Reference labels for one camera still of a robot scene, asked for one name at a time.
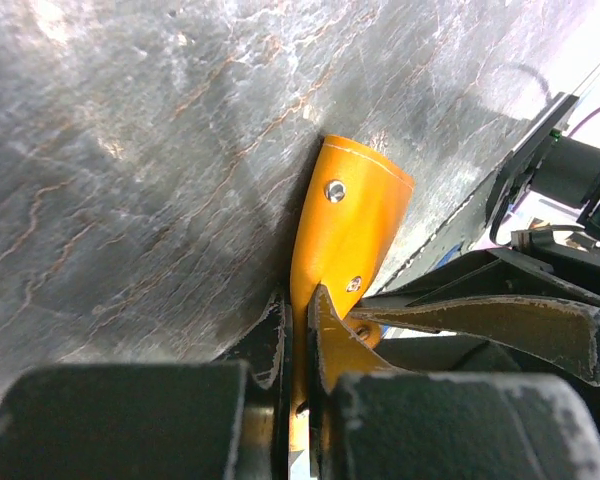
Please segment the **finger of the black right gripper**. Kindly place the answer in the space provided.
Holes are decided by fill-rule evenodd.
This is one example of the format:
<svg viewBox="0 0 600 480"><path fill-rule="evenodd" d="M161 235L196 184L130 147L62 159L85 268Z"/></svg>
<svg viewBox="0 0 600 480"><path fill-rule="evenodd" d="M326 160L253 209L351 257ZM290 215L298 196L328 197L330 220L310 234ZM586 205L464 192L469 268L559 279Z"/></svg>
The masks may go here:
<svg viewBox="0 0 600 480"><path fill-rule="evenodd" d="M600 386L600 254L566 247L533 255L504 248L472 251L361 300L351 315L480 337Z"/></svg>

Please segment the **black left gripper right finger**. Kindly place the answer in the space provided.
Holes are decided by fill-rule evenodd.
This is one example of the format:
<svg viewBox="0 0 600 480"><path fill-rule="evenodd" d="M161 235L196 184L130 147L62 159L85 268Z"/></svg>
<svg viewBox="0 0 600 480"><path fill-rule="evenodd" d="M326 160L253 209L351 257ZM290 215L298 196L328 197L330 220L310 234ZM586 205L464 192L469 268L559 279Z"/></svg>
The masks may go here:
<svg viewBox="0 0 600 480"><path fill-rule="evenodd" d="M560 375L402 368L307 307L309 446L322 479L600 479L600 434Z"/></svg>

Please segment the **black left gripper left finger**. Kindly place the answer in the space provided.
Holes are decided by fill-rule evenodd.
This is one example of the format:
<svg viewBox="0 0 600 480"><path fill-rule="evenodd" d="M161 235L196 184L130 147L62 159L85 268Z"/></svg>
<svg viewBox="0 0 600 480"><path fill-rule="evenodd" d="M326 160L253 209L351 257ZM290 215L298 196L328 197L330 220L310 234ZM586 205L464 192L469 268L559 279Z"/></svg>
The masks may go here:
<svg viewBox="0 0 600 480"><path fill-rule="evenodd" d="M0 403L0 479L284 479L291 337L275 291L208 363L31 371Z"/></svg>

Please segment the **orange leather card holder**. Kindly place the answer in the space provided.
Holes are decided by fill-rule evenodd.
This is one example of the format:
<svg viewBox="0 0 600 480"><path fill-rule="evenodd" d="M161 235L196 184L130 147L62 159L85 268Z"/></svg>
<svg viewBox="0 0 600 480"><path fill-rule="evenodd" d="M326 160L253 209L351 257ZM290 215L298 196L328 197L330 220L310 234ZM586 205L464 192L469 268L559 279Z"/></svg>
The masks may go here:
<svg viewBox="0 0 600 480"><path fill-rule="evenodd" d="M387 371L373 350L381 336L350 313L375 280L403 222L415 182L376 150L324 138L297 229L290 274L293 319L290 449L311 472L329 443L326 403L339 377Z"/></svg>

